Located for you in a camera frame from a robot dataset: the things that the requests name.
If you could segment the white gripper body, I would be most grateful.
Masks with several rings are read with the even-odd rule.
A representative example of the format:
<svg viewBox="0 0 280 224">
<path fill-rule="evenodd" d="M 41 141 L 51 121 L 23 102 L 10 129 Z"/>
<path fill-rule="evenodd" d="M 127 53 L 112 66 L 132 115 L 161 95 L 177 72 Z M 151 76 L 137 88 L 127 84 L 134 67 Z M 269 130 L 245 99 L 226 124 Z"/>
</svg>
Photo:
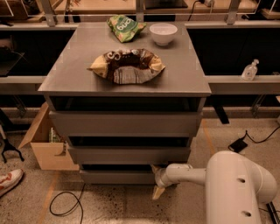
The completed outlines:
<svg viewBox="0 0 280 224">
<path fill-rule="evenodd" d="M 167 177 L 167 172 L 165 168 L 161 168 L 156 174 L 155 174 L 155 181 L 158 187 L 166 188 L 167 186 L 170 186 L 172 182 Z"/>
</svg>

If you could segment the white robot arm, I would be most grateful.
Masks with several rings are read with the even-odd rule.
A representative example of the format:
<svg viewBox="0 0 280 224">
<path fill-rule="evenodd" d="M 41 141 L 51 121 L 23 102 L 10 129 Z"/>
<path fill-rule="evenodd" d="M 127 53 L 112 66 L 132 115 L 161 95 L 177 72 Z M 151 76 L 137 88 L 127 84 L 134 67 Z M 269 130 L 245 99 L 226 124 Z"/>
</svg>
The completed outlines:
<svg viewBox="0 0 280 224">
<path fill-rule="evenodd" d="M 151 167 L 156 185 L 152 198 L 181 182 L 203 185 L 206 190 L 206 224 L 262 224 L 259 205 L 277 196 L 274 176 L 236 152 L 223 150 L 211 156 L 205 168 L 189 164 Z"/>
</svg>

